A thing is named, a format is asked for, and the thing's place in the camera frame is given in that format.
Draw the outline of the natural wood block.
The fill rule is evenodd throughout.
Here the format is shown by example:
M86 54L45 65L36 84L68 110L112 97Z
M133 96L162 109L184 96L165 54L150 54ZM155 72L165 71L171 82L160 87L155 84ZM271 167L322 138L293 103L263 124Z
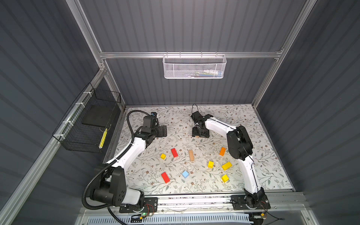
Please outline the natural wood block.
M190 159L190 161L193 162L193 161L195 160L193 151L192 151L192 150L189 150L189 151L188 151L188 154L189 154L189 159Z

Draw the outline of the yellow rectangular block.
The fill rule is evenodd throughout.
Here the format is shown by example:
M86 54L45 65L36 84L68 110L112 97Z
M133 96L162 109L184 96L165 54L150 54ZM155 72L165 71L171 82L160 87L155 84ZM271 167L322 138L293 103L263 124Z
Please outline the yellow rectangular block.
M223 169L224 171L226 171L226 170L228 170L229 168L231 168L232 166L233 166L233 165L232 165L231 162L227 162L227 163L225 163L225 164L222 165L222 169Z

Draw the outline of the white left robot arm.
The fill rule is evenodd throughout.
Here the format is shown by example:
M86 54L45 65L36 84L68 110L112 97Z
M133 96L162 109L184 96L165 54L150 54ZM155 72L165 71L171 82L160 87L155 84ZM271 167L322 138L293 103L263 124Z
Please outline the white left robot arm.
M150 133L138 129L130 143L97 172L82 194L85 208L98 210L110 206L128 205L135 209L144 206L144 192L127 187L125 173L157 137L166 137L167 127L159 126Z

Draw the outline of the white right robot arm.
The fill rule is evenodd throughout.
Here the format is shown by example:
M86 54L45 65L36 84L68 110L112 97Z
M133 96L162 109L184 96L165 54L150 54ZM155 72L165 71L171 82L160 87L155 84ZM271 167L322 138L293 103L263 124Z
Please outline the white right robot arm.
M255 162L252 159L253 143L244 126L232 126L219 121L212 115L202 116L198 111L192 113L194 122L193 136L210 137L214 131L227 140L230 155L238 161L244 179L245 203L250 209L271 208L268 198L261 186L255 171Z

